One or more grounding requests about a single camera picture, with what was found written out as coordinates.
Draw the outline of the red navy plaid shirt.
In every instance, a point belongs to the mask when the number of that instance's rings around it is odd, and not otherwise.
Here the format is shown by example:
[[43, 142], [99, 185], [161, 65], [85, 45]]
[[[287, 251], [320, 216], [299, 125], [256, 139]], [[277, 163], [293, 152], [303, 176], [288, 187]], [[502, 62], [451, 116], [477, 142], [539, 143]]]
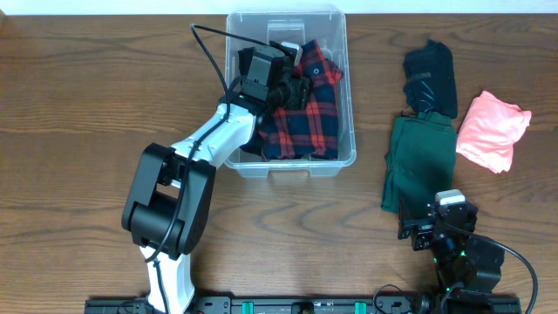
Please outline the red navy plaid shirt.
[[303, 110], [278, 108], [258, 131], [255, 153], [263, 160], [313, 157], [334, 160], [338, 155], [337, 89], [344, 73], [326, 58], [316, 40], [302, 46], [295, 76], [312, 83]]

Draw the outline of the dark green garment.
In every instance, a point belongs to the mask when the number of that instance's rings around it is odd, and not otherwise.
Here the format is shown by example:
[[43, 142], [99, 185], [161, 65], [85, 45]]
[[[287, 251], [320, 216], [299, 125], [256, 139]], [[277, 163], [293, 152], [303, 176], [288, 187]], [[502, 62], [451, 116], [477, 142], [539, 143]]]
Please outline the dark green garment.
[[457, 134], [452, 119], [437, 112], [394, 121], [381, 209], [406, 208], [422, 218], [438, 192], [453, 188]]

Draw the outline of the black pants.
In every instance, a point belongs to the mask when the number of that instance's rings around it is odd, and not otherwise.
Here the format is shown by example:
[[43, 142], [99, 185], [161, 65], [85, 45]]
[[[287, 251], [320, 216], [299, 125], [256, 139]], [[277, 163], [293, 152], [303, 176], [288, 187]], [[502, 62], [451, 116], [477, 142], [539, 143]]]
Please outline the black pants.
[[241, 75], [240, 94], [253, 107], [256, 116], [254, 134], [247, 144], [242, 146], [246, 153], [263, 157], [264, 139], [259, 134], [259, 127], [269, 111], [268, 95], [273, 74], [273, 59], [267, 46], [254, 46], [238, 51], [239, 72]]

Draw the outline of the salmon pink garment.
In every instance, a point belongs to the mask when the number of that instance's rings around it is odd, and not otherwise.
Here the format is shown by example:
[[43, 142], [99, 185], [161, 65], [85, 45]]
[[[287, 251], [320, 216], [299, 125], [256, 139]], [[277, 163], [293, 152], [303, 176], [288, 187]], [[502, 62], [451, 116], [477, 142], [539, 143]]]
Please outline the salmon pink garment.
[[532, 113], [483, 91], [474, 98], [458, 132], [456, 152], [495, 174], [508, 172], [514, 144], [530, 126]]

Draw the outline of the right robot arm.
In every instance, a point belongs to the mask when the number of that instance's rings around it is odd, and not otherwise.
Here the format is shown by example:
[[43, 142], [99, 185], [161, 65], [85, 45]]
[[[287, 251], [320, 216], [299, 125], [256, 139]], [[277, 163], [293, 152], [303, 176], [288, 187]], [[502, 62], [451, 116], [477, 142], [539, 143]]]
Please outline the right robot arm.
[[409, 238], [415, 251], [432, 253], [439, 286], [490, 294], [501, 280], [504, 250], [474, 239], [478, 209], [463, 196], [438, 197], [413, 214], [399, 199], [398, 239]]

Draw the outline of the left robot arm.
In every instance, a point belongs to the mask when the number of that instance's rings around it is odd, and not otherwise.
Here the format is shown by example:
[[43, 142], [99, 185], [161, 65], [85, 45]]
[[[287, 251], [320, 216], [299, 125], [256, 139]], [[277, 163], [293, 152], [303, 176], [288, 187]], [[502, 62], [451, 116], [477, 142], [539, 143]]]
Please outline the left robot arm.
[[303, 54], [289, 42], [241, 50], [240, 74], [224, 85], [213, 116], [184, 140], [142, 152], [121, 224], [148, 268], [147, 312], [190, 307], [191, 254], [208, 221], [217, 169], [276, 109], [306, 107], [311, 82], [295, 72]]

